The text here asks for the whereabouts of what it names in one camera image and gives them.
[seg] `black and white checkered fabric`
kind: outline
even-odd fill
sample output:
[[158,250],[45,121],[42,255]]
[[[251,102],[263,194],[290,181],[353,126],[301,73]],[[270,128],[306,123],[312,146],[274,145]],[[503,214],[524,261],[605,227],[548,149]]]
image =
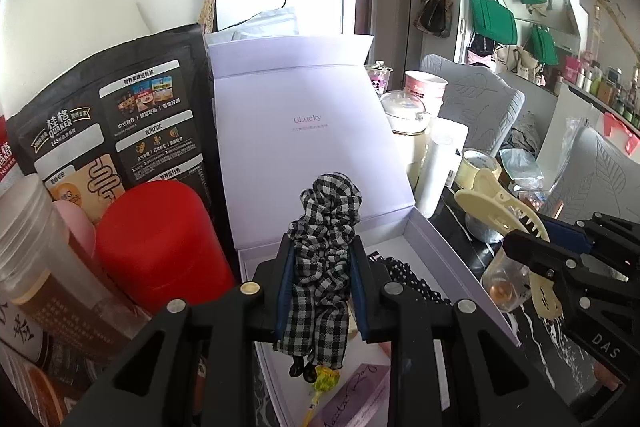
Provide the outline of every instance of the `black and white checkered fabric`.
[[289,225],[295,266],[287,326],[274,349],[340,369],[347,346],[349,244],[362,197],[347,176],[324,174],[300,194],[305,214]]

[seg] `white cylinder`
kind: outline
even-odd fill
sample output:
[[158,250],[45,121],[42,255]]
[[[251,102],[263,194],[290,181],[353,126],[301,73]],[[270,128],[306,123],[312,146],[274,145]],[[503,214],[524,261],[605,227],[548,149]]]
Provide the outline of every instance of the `white cylinder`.
[[447,134],[431,136],[424,157],[418,184],[415,187],[415,206],[424,217],[431,217],[447,182],[451,158],[456,153],[453,139]]

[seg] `chair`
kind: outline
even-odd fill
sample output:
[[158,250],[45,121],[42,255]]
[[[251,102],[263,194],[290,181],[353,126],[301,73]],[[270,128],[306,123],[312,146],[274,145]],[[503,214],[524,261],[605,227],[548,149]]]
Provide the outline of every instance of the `chair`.
[[[591,127],[578,129],[566,167],[541,212],[550,215],[558,203],[558,219],[575,224],[594,212],[640,222],[640,165],[620,152]],[[619,277],[598,259],[583,255],[591,271]]]
[[524,105],[524,94],[487,68],[427,55],[420,70],[448,84],[438,116],[469,127],[465,147],[495,156]]

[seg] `red container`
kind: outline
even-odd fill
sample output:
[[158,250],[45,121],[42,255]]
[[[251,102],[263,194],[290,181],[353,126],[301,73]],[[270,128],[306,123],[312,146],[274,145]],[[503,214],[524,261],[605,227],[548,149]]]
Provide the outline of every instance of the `red container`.
[[105,271],[152,314],[171,299],[201,304],[236,284],[202,200],[177,181],[125,192],[98,223],[95,246]]

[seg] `box lid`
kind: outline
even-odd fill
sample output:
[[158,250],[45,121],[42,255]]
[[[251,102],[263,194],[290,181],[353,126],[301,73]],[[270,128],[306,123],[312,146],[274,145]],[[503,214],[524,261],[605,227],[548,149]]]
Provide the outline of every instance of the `box lid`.
[[363,67],[371,36],[290,36],[209,47],[226,206],[238,250],[277,243],[300,192],[342,172],[361,220],[414,204]]

